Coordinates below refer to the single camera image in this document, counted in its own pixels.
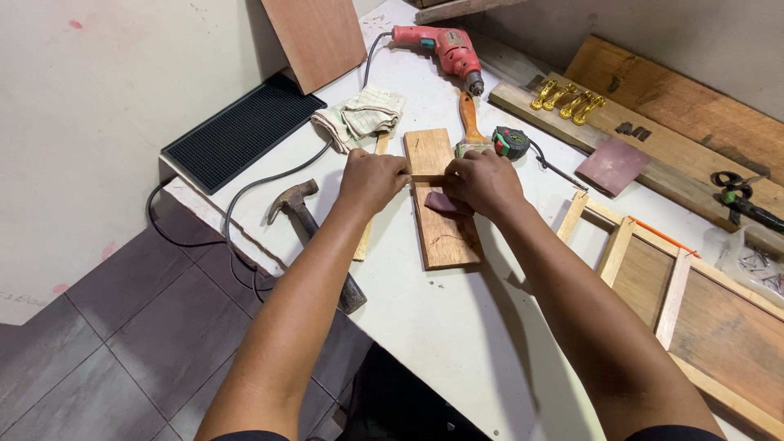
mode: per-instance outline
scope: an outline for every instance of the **tape measure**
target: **tape measure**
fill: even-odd
[[[506,156],[510,161],[522,158],[531,147],[531,141],[522,130],[504,126],[495,128],[495,132],[492,133],[492,141],[495,143],[495,153]]]

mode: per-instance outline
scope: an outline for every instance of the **hammer head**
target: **hammer head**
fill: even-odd
[[[281,211],[283,206],[288,206],[289,208],[293,208],[295,206],[301,205],[305,203],[305,196],[315,195],[318,191],[318,185],[316,185],[315,180],[309,180],[308,182],[303,182],[302,184],[297,184],[294,187],[284,191],[275,199],[275,202],[272,202],[272,208],[270,208],[270,214],[267,215],[267,225],[272,225],[275,221],[275,217],[278,215],[278,212]]]

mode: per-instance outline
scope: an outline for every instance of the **red power drill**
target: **red power drill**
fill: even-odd
[[[395,26],[392,41],[434,49],[444,72],[459,75],[466,82],[468,92],[478,97],[485,91],[479,58],[468,34],[462,29],[429,26]]]

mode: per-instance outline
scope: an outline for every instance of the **pink paint stain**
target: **pink paint stain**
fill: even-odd
[[[116,241],[113,240],[113,241],[109,242],[109,245],[106,245],[103,248],[103,250],[100,252],[100,260],[102,262],[105,261],[106,259],[111,257],[111,255],[114,254],[117,251],[118,248],[119,247],[117,246],[117,242]]]
[[[68,288],[70,288],[70,286],[66,285],[65,283],[61,283],[60,285],[57,285],[54,288],[52,288],[52,292],[59,296],[62,293],[68,291]]]

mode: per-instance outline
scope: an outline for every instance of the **hammer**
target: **hammer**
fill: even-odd
[[[315,195],[318,191],[318,185],[315,180],[309,180],[302,184],[297,184],[294,187],[284,191],[275,199],[270,209],[270,214],[267,216],[267,225],[272,225],[275,217],[281,211],[281,208],[287,206],[294,216],[302,224],[302,227],[307,233],[307,237],[312,239],[318,230],[318,224],[310,214],[310,211],[305,206],[305,196]],[[343,283],[343,289],[340,291],[340,310],[345,314],[350,314],[359,309],[360,306],[367,303],[368,298],[359,289],[359,285],[351,277],[351,274],[346,276],[346,282]]]

